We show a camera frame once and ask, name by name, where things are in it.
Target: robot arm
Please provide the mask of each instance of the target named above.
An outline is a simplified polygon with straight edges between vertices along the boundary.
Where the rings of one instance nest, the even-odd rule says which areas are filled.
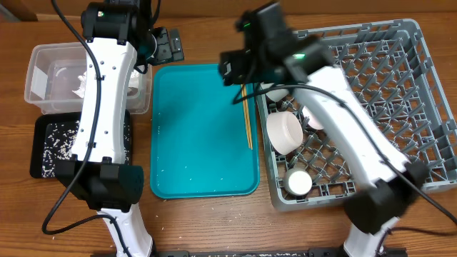
[[[297,39],[285,25],[277,3],[246,12],[236,28],[244,32],[245,49],[221,54],[219,71],[224,85],[306,83],[345,103],[343,108],[318,91],[298,88],[289,91],[323,125],[362,189],[344,204],[353,225],[341,256],[376,256],[386,230],[395,226],[417,197],[385,160],[419,188],[428,169],[423,163],[409,163],[390,144],[353,95],[344,71],[333,65],[328,47],[317,38]],[[371,141],[386,159],[381,158]]]
[[[101,101],[94,147],[84,175],[71,192],[85,200],[98,214],[116,219],[131,256],[149,257],[154,241],[147,233],[139,209],[143,191],[142,167],[124,164],[124,117],[131,72],[146,73],[148,65],[184,59],[177,31],[168,38],[165,28],[152,29],[151,0],[113,0],[90,3],[81,15],[83,36],[94,53],[101,72]],[[79,130],[70,161],[57,161],[55,174],[63,185],[74,179],[86,155],[97,95],[94,64],[87,54],[87,81]],[[117,248],[123,252],[113,223],[104,218]]]

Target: white cup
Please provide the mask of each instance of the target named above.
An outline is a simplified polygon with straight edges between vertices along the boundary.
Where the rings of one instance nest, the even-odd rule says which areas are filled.
[[[297,149],[303,142],[303,130],[300,122],[289,111],[268,115],[266,132],[273,147],[283,155]]]
[[[311,190],[313,180],[303,169],[291,168],[283,178],[283,186],[287,192],[295,196],[304,196]]]

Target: clear plastic container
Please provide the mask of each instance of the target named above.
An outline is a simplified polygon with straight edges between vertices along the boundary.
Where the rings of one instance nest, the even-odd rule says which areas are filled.
[[[131,79],[126,108],[131,114],[144,114],[149,109],[152,69]],[[86,72],[86,50],[79,43],[38,45],[31,54],[26,76],[24,99],[41,108],[43,114],[81,111],[83,99],[74,93],[79,89],[79,76]]]

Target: wooden chopstick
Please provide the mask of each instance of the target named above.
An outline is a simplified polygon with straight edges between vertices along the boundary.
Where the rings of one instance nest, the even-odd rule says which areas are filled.
[[[247,95],[246,86],[244,84],[241,85],[243,90],[241,91],[241,96],[244,97]],[[246,135],[248,137],[248,147],[252,150],[252,133],[251,133],[251,120],[249,118],[249,107],[248,101],[243,101],[243,111],[244,111],[244,123],[246,125]]]

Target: green led light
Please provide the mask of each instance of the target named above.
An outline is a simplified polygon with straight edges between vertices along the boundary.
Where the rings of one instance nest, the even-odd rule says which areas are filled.
[[[293,55],[293,57],[294,57],[295,59],[303,59],[303,58],[305,58],[305,56],[306,56],[305,54],[294,54],[294,55]]]

